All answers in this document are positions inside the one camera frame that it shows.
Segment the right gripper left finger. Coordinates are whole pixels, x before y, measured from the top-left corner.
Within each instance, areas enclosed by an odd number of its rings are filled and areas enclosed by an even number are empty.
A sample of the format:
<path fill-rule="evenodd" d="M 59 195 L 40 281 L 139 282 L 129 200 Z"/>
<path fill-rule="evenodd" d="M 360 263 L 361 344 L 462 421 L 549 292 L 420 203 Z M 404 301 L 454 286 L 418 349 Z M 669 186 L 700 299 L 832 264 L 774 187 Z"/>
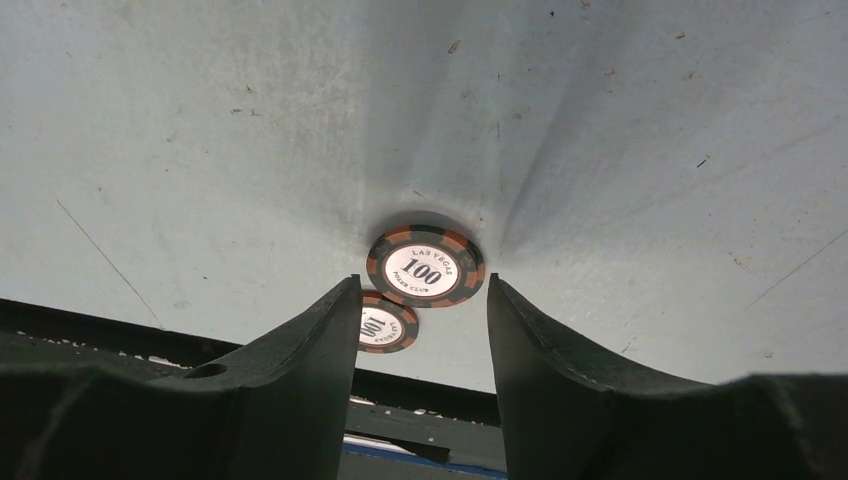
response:
<path fill-rule="evenodd" d="M 340 281 L 252 342 L 180 376 L 95 363 L 1 369 L 5 479 L 333 479 L 363 292 Z"/>

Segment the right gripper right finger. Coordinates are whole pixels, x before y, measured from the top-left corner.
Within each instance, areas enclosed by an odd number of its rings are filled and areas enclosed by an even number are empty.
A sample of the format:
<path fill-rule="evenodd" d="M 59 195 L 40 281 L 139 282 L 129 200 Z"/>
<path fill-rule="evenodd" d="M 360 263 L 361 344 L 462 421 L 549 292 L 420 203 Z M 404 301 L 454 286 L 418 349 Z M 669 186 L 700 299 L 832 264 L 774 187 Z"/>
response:
<path fill-rule="evenodd" d="M 847 379 L 701 383 L 634 362 L 497 276 L 487 320 L 512 479 L 843 479 Z"/>

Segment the brown 100 poker chip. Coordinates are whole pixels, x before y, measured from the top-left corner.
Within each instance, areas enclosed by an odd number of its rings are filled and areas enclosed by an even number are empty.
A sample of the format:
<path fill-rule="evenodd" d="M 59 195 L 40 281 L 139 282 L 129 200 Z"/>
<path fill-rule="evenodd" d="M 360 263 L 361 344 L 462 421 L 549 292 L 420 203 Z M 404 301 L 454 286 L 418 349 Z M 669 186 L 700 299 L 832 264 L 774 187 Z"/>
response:
<path fill-rule="evenodd" d="M 409 348 L 419 335 L 413 309 L 397 304 L 380 292 L 363 292 L 359 350 L 370 354 L 392 354 Z"/>
<path fill-rule="evenodd" d="M 413 308 L 447 308 L 472 298 L 485 281 L 479 247 L 467 236 L 431 225 L 401 225 L 379 236 L 366 257 L 377 291 Z"/>

